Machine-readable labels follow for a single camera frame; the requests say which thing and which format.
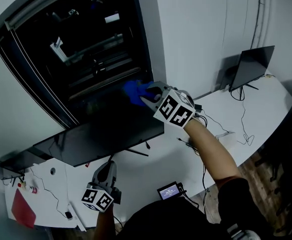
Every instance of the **white desk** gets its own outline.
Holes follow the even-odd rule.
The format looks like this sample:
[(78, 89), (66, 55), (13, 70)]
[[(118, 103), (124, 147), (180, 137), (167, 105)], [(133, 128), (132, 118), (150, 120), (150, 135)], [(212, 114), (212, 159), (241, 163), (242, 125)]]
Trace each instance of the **white desk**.
[[(255, 138), (251, 146), (237, 143), (229, 149), (237, 165), (248, 159), (268, 139), (292, 106), (292, 97), (276, 78), (262, 77), (252, 85), (259, 90), (244, 87), (246, 113), (243, 122), (247, 134), (255, 135)], [(202, 105), (207, 115), (221, 123), (226, 130), (236, 132), (238, 141), (244, 142), (240, 120), (243, 115), (241, 101), (234, 100), (227, 91), (217, 91), (197, 100), (196, 103)], [(214, 135), (224, 133), (218, 124), (207, 119), (208, 129)], [(176, 138), (186, 141), (188, 135), (181, 129), (165, 125), (165, 134), (148, 142), (151, 150), (148, 150), (144, 143), (134, 147), (137, 151), (149, 154), (149, 157), (127, 151), (113, 157), (117, 164), (116, 187), (122, 191), (121, 204), (115, 204), (114, 215), (121, 221), (126, 221), (140, 208), (159, 200), (157, 189), (171, 182), (182, 182), (190, 197), (204, 190), (201, 182), (203, 164), (200, 157)], [(96, 226), (98, 213), (87, 209), (80, 200), (94, 171), (107, 160), (108, 157), (92, 162), (88, 168), (84, 165), (74, 168), (51, 159), (33, 166), (32, 169), (38, 177), (43, 178), (45, 187), (60, 200), (58, 210), (62, 213), (67, 211), (68, 189), (70, 202), (84, 226), (88, 228)], [(50, 174), (52, 167), (56, 169), (55, 175)], [(37, 195), (22, 191), (37, 215), (36, 225), (60, 228), (76, 226), (57, 212), (57, 200), (43, 190), (41, 180), (34, 177), (31, 171), (26, 173), (25, 180), (40, 189)], [(213, 183), (207, 173), (206, 187)], [(14, 219), (11, 207), (16, 188), (17, 184), (14, 187), (12, 185), (5, 187), (8, 216), (11, 219)]]

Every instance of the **small display device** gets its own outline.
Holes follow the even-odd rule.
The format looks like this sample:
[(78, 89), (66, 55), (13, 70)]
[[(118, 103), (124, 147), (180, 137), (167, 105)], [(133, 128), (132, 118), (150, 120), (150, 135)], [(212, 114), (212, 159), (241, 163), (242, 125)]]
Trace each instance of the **small display device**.
[(178, 184), (173, 182), (157, 190), (162, 200), (179, 197), (182, 193), (179, 190)]

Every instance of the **small screen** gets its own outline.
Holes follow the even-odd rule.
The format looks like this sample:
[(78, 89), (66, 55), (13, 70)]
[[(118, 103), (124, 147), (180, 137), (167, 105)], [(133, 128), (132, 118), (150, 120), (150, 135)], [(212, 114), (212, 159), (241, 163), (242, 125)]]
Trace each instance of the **small screen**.
[(165, 200), (167, 198), (170, 198), (170, 197), (178, 194), (179, 189), (176, 185), (172, 185), (172, 186), (160, 191), (159, 193), (160, 193), (162, 199)]

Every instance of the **black cable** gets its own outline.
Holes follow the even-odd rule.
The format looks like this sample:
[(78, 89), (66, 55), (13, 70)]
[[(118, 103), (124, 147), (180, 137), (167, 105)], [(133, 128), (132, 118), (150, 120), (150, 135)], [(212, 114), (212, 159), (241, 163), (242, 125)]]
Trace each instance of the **black cable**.
[(244, 99), (245, 99), (245, 93), (244, 93), (244, 88), (243, 87), (241, 87), (242, 88), (242, 93), (244, 94), (244, 98), (242, 98), (242, 99), (237, 99), (237, 98), (235, 98), (233, 95), (232, 95), (232, 92), (234, 91), (234, 90), (232, 90), (231, 92), (230, 92), (230, 95), (236, 100), (236, 101), (239, 101), (239, 102), (242, 102)]
[(150, 145), (148, 144), (148, 142), (146, 142), (146, 147), (147, 147), (148, 149), (150, 149)]
[(118, 220), (115, 216), (114, 218), (120, 223), (120, 226), (121, 226), (121, 230), (124, 228), (124, 226), (122, 226), (122, 223), (120, 222), (120, 220)]
[(2, 183), (5, 185), (5, 186), (8, 186), (11, 182), (12, 182), (12, 178), (10, 178), (10, 182), (8, 184), (5, 184), (4, 180), (9, 180), (9, 178), (2, 178)]
[(115, 155), (115, 154), (111, 154), (111, 155), (110, 155), (110, 157), (109, 157), (109, 159), (108, 159), (108, 162), (111, 161), (111, 159), (114, 157), (114, 155)]
[(205, 114), (206, 117), (209, 117), (209, 118), (210, 118), (211, 120), (213, 120), (215, 123), (219, 124), (220, 127), (221, 127), (225, 132), (228, 132), (228, 133), (229, 133), (229, 131), (225, 130), (225, 129), (222, 127), (222, 125), (221, 125), (220, 123), (218, 123), (218, 122), (215, 121), (213, 118), (211, 118), (209, 115), (207, 115), (206, 112), (205, 112), (205, 110), (202, 109), (202, 111), (204, 111), (204, 114)]
[(191, 145), (191, 144), (189, 144), (188, 142), (182, 140), (181, 138), (177, 138), (177, 140), (179, 140), (179, 141), (181, 141), (181, 142), (184, 142), (184, 143), (186, 144), (187, 147), (190, 147), (190, 148), (192, 148), (192, 150), (194, 150), (194, 152), (195, 152), (195, 154), (196, 154), (197, 156), (200, 156), (200, 154), (199, 154), (199, 152), (198, 152), (198, 149), (195, 148), (193, 145)]
[(201, 118), (201, 119), (203, 119), (204, 122), (205, 122), (205, 127), (207, 128), (208, 121), (207, 121), (207, 118), (206, 118), (206, 117), (204, 117), (203, 115), (198, 115), (198, 116), (196, 116), (196, 118)]
[(205, 215), (206, 215), (206, 210), (205, 210), (206, 196), (207, 196), (207, 193), (209, 192), (209, 189), (206, 188), (206, 186), (205, 186), (205, 181), (204, 181), (206, 171), (207, 171), (207, 168), (206, 168), (206, 166), (204, 165), (204, 172), (203, 172), (203, 175), (202, 175), (202, 185), (203, 185), (203, 187), (204, 187), (204, 189), (205, 189), (205, 195), (204, 195), (204, 200), (203, 200), (203, 209), (204, 209), (204, 214), (205, 214)]
[(62, 214), (61, 211), (58, 210), (59, 199), (56, 198), (56, 196), (55, 196), (50, 190), (48, 190), (48, 189), (45, 188), (44, 180), (43, 180), (42, 178), (39, 178), (37, 175), (35, 175), (34, 171), (31, 169), (31, 167), (30, 167), (29, 169), (32, 171), (32, 174), (33, 174), (35, 177), (37, 177), (38, 179), (40, 179), (40, 180), (42, 181), (42, 185), (44, 186), (44, 190), (50, 192), (50, 193), (53, 195), (53, 197), (54, 197), (55, 199), (57, 199), (57, 207), (56, 207), (56, 210), (57, 210), (57, 211), (58, 211), (63, 217), (67, 218), (65, 215)]
[(187, 194), (186, 194), (186, 192), (185, 192), (185, 190), (184, 190), (183, 187), (181, 187), (181, 189), (182, 189), (182, 192), (183, 192), (182, 194), (183, 194), (183, 195), (184, 195), (189, 201), (191, 201), (193, 204), (197, 205), (197, 209), (199, 209), (199, 203), (197, 203), (197, 202), (191, 200), (191, 199), (187, 196)]
[(244, 136), (244, 139), (245, 139), (246, 142), (245, 143), (242, 143), (240, 141), (237, 141), (237, 142), (239, 142), (242, 145), (248, 144), (248, 146), (251, 146), (252, 142), (254, 141), (255, 135), (251, 135), (250, 137), (248, 137), (248, 134), (246, 133), (245, 126), (244, 126), (244, 123), (242, 121), (242, 119), (245, 116), (245, 112), (246, 112), (246, 109), (245, 109), (245, 106), (244, 106), (244, 101), (242, 102), (242, 107), (244, 108), (244, 114), (241, 117), (241, 125), (242, 125), (242, 129), (244, 130), (244, 135), (243, 136)]
[(245, 142), (245, 143), (242, 143), (242, 142), (240, 142), (240, 141), (238, 141), (238, 140), (237, 140), (237, 142), (240, 143), (240, 144), (242, 144), (242, 145), (246, 145), (246, 144), (248, 144), (248, 146), (251, 146), (252, 142), (253, 142), (254, 139), (255, 139), (255, 135), (251, 135), (251, 136), (248, 137), (248, 134), (246, 133), (246, 130), (245, 130), (244, 123), (243, 123), (243, 121), (242, 121), (242, 119), (244, 118), (245, 113), (246, 113), (246, 108), (245, 108), (245, 106), (244, 106), (244, 99), (245, 99), (244, 88), (242, 88), (242, 93), (244, 94), (244, 98), (243, 98), (243, 99), (236, 99), (236, 98), (232, 95), (232, 92), (230, 93), (230, 95), (231, 95), (235, 100), (242, 102), (242, 107), (244, 108), (244, 114), (243, 114), (242, 117), (241, 117), (241, 125), (242, 125), (242, 129), (243, 129), (243, 131), (244, 131), (243, 136), (244, 136), (244, 139), (245, 139), (246, 142)]

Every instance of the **blue glove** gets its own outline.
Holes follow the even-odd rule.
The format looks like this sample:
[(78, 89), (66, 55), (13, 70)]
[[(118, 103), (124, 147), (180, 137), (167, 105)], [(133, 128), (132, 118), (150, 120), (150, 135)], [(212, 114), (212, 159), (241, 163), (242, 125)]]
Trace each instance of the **blue glove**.
[(147, 92), (146, 89), (154, 83), (153, 81), (150, 81), (149, 83), (141, 84), (140, 80), (136, 81), (128, 81), (125, 83), (123, 90), (129, 96), (130, 102), (135, 105), (139, 105), (142, 107), (145, 107), (146, 105), (142, 102), (140, 99), (140, 96), (148, 97), (150, 99), (155, 98), (155, 94), (151, 92)]

